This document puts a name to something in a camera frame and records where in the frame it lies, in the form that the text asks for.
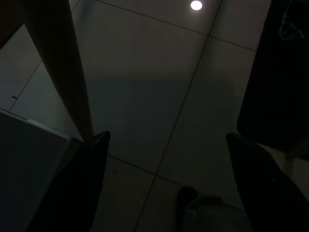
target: glossy floor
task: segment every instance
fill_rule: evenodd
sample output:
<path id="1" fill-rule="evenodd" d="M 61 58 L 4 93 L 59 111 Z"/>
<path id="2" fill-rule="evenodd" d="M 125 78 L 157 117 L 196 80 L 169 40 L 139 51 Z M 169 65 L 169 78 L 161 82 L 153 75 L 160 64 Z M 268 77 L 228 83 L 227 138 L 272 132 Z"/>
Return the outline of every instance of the glossy floor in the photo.
<path id="1" fill-rule="evenodd" d="M 172 231 L 180 185 L 242 208 L 225 134 L 270 0 L 190 3 L 70 2 L 94 130 L 112 135 L 92 231 Z M 80 137 L 24 26 L 0 59 L 0 108 Z"/>

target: person's foot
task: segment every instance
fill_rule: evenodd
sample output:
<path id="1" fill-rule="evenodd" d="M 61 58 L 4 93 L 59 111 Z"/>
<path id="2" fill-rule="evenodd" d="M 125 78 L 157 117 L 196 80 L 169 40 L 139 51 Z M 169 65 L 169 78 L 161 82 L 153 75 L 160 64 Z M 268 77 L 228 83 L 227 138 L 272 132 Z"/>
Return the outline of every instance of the person's foot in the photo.
<path id="1" fill-rule="evenodd" d="M 189 204 L 198 198 L 198 193 L 189 187 L 182 187 L 176 200 L 176 232 L 181 232 L 183 227 L 183 217 Z"/>

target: white floor tile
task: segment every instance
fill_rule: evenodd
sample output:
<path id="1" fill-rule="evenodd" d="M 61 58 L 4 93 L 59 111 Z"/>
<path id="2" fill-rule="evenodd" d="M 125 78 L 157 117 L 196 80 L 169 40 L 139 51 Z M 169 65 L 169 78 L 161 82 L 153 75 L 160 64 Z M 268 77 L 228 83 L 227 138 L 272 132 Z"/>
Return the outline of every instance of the white floor tile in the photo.
<path id="1" fill-rule="evenodd" d="M 22 25 L 0 49 L 0 108 L 9 111 L 41 58 Z"/>
<path id="2" fill-rule="evenodd" d="M 236 123 L 254 52 L 209 38 L 160 175 L 241 207 L 225 135 Z"/>
<path id="3" fill-rule="evenodd" d="M 190 4 L 193 0 L 100 1 L 208 35 L 221 0 L 200 0 L 203 7 L 199 11 L 191 8 Z"/>
<path id="4" fill-rule="evenodd" d="M 97 1 L 73 12 L 95 133 L 155 171 L 206 36 Z M 41 65 L 12 112 L 76 136 Z"/>
<path id="5" fill-rule="evenodd" d="M 136 232 L 175 231 L 176 197 L 181 186 L 157 178 L 147 199 Z"/>
<path id="6" fill-rule="evenodd" d="M 271 0 L 223 0 L 211 36 L 257 49 Z"/>
<path id="7" fill-rule="evenodd" d="M 90 232 L 133 232 L 153 178 L 149 173 L 108 157 Z"/>

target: wooden pole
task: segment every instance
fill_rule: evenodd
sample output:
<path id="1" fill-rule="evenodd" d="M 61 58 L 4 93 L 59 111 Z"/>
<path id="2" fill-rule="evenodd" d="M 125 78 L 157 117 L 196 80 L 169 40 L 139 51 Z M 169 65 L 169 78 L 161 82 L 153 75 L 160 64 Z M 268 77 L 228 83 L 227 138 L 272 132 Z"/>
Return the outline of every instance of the wooden pole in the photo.
<path id="1" fill-rule="evenodd" d="M 17 0 L 25 25 L 85 142 L 93 138 L 84 71 L 68 0 Z"/>

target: gray surface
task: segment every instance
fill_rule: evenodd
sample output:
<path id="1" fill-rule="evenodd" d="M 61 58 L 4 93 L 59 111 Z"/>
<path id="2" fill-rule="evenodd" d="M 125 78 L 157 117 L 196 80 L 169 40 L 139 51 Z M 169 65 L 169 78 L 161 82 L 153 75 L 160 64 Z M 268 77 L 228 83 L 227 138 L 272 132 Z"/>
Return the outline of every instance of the gray surface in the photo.
<path id="1" fill-rule="evenodd" d="M 68 138 L 0 112 L 0 225 L 23 232 L 43 198 Z"/>

